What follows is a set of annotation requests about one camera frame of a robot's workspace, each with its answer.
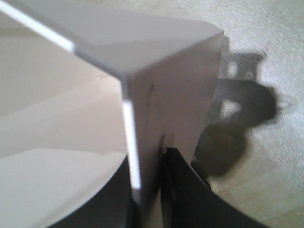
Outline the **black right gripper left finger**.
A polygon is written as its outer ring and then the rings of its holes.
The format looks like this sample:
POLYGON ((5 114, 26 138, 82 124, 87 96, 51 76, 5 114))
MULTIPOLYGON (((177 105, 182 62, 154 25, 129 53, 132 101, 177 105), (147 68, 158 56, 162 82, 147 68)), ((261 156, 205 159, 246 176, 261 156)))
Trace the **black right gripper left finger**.
POLYGON ((128 158, 88 202, 51 228, 131 228, 133 206, 128 158))

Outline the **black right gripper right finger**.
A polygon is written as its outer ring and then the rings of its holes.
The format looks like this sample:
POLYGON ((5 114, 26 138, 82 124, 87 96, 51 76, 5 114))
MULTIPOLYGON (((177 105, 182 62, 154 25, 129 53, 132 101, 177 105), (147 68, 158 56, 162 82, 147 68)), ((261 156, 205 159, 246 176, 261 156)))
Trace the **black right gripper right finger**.
POLYGON ((161 209, 165 228, 263 228, 212 192, 176 148, 161 164, 161 209))

